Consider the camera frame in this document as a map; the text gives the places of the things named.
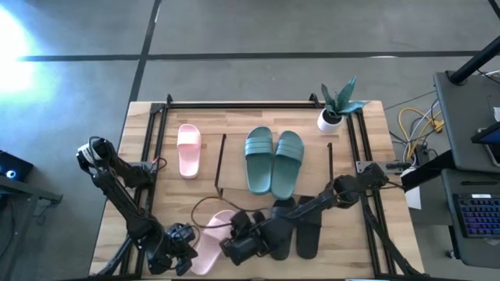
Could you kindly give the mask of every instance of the wooden tabletop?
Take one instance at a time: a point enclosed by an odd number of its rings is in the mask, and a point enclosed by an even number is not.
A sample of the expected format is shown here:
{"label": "wooden tabletop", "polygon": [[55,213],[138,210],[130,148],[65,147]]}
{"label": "wooden tabletop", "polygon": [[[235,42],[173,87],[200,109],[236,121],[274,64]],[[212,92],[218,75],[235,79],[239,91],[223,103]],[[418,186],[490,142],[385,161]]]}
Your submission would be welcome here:
{"label": "wooden tabletop", "polygon": [[[119,154],[125,161],[137,162],[141,158],[142,146],[148,124],[151,102],[130,104],[123,130]],[[375,161],[392,161],[395,155],[389,137],[382,103],[370,102],[363,110]],[[175,222],[191,223],[190,212],[196,202],[207,196],[215,196],[214,179],[220,153],[222,135],[227,135],[223,161],[220,170],[220,187],[223,196],[242,208],[270,207],[271,194],[257,196],[246,190],[243,143],[252,128],[268,126],[276,142],[285,130],[295,131],[305,143],[305,158],[302,163],[295,194],[317,195],[328,182],[328,150],[331,142],[334,149],[334,175],[355,175],[347,125],[333,135],[319,132],[316,119],[319,109],[170,109],[167,116],[166,132],[163,138],[162,157],[168,161],[166,168],[159,171],[156,184],[153,215],[168,227]],[[190,123],[202,133],[202,157],[198,177],[184,180],[178,171],[177,130],[180,125]],[[356,137],[363,158],[363,146],[357,121]],[[153,155],[157,127],[156,122],[150,155]],[[417,270],[423,271],[420,252],[416,243],[413,225],[402,190],[382,190],[384,212],[389,235],[403,256]],[[232,209],[222,201],[206,201],[196,213],[198,222],[206,224],[218,211]],[[326,278],[370,278],[373,277],[366,231],[361,206],[350,209],[331,209],[323,212],[320,249],[316,258],[305,260],[295,252],[295,235],[291,252],[285,261],[274,261],[270,256],[253,257],[238,267],[229,258],[220,255],[217,263],[203,278],[232,279],[326,279]],[[102,269],[115,254],[126,236],[125,221],[107,202],[101,229],[91,263],[91,274]],[[384,252],[379,240],[377,249],[383,272],[386,272]],[[196,278],[188,272],[178,277],[175,271],[167,271],[160,276],[152,276],[145,268],[143,278],[170,279]]]}

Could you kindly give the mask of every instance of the backlit keyboard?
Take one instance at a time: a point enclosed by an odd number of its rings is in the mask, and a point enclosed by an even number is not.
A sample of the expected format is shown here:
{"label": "backlit keyboard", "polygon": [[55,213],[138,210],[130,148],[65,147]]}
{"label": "backlit keyboard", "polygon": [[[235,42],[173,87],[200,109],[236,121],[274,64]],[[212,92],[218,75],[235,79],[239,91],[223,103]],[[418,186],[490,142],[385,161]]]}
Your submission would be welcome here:
{"label": "backlit keyboard", "polygon": [[500,238],[500,194],[453,194],[464,237]]}

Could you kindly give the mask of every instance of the metal clamp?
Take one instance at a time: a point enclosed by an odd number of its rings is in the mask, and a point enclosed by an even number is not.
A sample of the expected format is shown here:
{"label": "metal clamp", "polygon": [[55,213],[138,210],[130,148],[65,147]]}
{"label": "metal clamp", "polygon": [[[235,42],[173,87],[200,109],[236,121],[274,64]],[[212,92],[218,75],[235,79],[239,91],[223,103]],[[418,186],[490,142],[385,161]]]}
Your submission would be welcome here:
{"label": "metal clamp", "polygon": [[404,170],[409,168],[411,165],[409,163],[401,163],[400,161],[393,162],[376,162],[376,161],[356,161],[356,170],[358,173],[362,173],[363,170],[372,163],[377,163],[382,171],[386,174],[396,174],[400,175]]}

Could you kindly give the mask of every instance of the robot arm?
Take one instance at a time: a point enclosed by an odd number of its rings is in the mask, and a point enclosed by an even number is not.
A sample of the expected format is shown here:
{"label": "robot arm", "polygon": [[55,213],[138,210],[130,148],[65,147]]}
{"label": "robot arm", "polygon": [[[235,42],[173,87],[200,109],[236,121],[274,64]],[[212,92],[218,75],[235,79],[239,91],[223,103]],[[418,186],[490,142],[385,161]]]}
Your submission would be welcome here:
{"label": "robot arm", "polygon": [[[177,258],[175,269],[179,276],[183,275],[191,267],[191,259],[198,256],[188,244],[195,238],[191,226],[175,223],[165,231],[155,216],[134,202],[119,180],[120,176],[128,187],[149,188],[154,182],[150,169],[145,165],[132,166],[126,163],[118,157],[111,142],[99,137],[91,137],[88,144],[78,148],[77,160],[80,168],[91,175],[94,185],[102,190],[125,218],[132,242],[145,249],[151,274],[161,274],[171,269],[172,258]],[[114,271],[118,262],[120,259],[114,258],[111,265],[106,266],[110,269],[106,273]]]}

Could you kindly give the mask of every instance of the computer monitor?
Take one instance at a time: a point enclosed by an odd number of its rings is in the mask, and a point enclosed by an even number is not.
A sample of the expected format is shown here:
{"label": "computer monitor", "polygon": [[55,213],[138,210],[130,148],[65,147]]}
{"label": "computer monitor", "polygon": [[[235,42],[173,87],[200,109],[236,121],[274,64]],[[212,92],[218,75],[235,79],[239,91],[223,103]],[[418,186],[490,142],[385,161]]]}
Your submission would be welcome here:
{"label": "computer monitor", "polygon": [[470,140],[475,144],[500,144],[500,122],[480,129]]}

